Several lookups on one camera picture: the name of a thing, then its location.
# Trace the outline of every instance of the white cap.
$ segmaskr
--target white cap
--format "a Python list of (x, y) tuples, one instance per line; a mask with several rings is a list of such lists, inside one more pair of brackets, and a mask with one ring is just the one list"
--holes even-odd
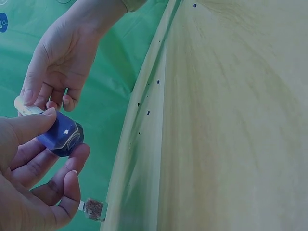
[(42, 109), (36, 106), (25, 106), (24, 100), (21, 96), (17, 96), (14, 100), (14, 107), (23, 115), (40, 114), (44, 112)]

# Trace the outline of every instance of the wood grain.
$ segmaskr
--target wood grain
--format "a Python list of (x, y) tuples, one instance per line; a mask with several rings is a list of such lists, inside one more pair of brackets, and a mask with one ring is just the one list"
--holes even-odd
[[(139, 200), (121, 197), (142, 207), (130, 213), (139, 226), (114, 219), (107, 230), (308, 230), (307, 9), (305, 0), (181, 2), (157, 53), (164, 93), (144, 102), (163, 119), (130, 118), (147, 124), (148, 138), (132, 140), (147, 169), (134, 178)], [(116, 165), (111, 185), (129, 182)], [(107, 220), (128, 212), (117, 208)]]

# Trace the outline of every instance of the wrist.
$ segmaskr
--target wrist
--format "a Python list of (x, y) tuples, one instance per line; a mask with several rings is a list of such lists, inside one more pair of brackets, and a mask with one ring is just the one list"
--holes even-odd
[(121, 0), (77, 0), (67, 16), (72, 22), (103, 36), (126, 13), (127, 8)]

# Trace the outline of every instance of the blue bottle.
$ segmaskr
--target blue bottle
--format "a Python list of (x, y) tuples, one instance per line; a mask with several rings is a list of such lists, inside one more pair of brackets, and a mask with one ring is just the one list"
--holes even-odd
[[(15, 99), (14, 106), (22, 115), (44, 112), (34, 105), (25, 106), (20, 96)], [(57, 118), (53, 126), (44, 134), (37, 136), (37, 139), (57, 156), (70, 156), (73, 150), (83, 143), (83, 128), (61, 112), (56, 113)]]

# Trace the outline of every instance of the small glass vial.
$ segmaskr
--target small glass vial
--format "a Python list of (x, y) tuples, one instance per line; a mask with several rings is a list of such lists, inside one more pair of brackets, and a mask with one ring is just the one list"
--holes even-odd
[[(36, 106), (25, 106), (18, 96), (14, 101), (15, 108), (22, 115), (41, 114), (44, 111)], [(83, 143), (83, 128), (79, 123), (56, 111), (57, 119), (53, 126), (44, 134), (37, 136), (46, 148), (59, 157), (70, 156), (73, 150)]]
[(103, 222), (106, 218), (107, 203), (88, 198), (85, 202), (80, 201), (78, 210), (83, 211), (90, 220)]

